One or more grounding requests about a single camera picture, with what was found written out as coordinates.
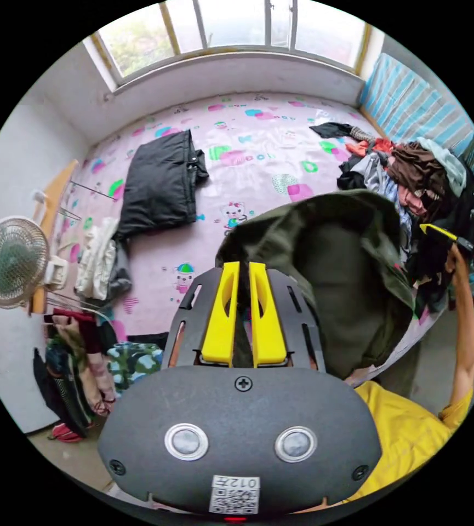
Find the dark green jacket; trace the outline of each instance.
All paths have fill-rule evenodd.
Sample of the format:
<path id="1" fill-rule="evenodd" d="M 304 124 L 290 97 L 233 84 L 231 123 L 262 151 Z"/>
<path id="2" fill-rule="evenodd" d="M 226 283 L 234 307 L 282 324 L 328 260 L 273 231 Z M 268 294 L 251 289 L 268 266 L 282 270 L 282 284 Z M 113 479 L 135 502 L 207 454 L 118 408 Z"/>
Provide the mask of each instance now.
<path id="1" fill-rule="evenodd" d="M 318 320 L 327 372 L 341 379 L 385 363 L 412 319 L 398 214 L 368 190 L 289 203 L 236 226 L 215 264 L 227 261 L 265 263 L 296 280 Z M 248 302 L 243 273 L 239 304 Z"/>

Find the person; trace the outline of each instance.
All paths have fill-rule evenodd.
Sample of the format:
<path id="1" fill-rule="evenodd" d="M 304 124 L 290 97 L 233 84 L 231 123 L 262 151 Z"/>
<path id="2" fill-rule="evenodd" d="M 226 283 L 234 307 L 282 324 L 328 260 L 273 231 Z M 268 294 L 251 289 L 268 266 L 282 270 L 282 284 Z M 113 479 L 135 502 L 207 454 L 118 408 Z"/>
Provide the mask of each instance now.
<path id="1" fill-rule="evenodd" d="M 376 382 L 367 381 L 357 387 L 357 394 L 372 413 L 382 455 L 359 491 L 338 504 L 382 489 L 421 467 L 446 444 L 469 411 L 474 393 L 474 304 L 469 269 L 456 245 L 450 249 L 446 270 L 453 273 L 458 317 L 456 366 L 449 404 L 436 416 L 415 402 L 383 389 Z M 319 506 L 297 513 L 326 507 L 325 498 Z"/>

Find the camouflage cloth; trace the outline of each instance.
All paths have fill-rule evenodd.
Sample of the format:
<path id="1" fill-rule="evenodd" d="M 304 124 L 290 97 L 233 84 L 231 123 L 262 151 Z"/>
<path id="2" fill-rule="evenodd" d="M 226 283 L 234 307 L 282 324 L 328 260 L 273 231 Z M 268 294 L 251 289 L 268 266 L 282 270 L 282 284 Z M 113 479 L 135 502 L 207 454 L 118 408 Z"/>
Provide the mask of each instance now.
<path id="1" fill-rule="evenodd" d="M 107 351 L 107 368 L 115 381 L 118 396 L 146 374 L 160 371 L 162 349 L 155 344 L 124 342 Z"/>

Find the window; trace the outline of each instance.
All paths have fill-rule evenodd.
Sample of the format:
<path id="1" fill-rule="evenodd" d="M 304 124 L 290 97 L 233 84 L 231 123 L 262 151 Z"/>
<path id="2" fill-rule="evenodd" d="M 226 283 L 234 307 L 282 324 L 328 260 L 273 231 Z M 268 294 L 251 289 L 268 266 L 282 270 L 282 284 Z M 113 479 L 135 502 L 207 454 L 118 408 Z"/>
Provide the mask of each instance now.
<path id="1" fill-rule="evenodd" d="M 167 0 L 111 22 L 93 42 L 118 85 L 202 54 L 271 51 L 358 72 L 365 22 L 313 0 Z"/>

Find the hand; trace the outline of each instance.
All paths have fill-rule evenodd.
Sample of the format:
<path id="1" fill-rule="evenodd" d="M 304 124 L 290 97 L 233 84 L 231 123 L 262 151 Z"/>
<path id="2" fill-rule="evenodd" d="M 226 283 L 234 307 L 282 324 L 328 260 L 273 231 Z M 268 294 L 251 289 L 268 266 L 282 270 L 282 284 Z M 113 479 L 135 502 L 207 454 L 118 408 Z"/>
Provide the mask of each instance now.
<path id="1" fill-rule="evenodd" d="M 455 287 L 469 283 L 469 265 L 461 255 L 460 249 L 456 244 L 450 247 L 445 263 L 445 270 L 454 273 L 453 284 Z"/>

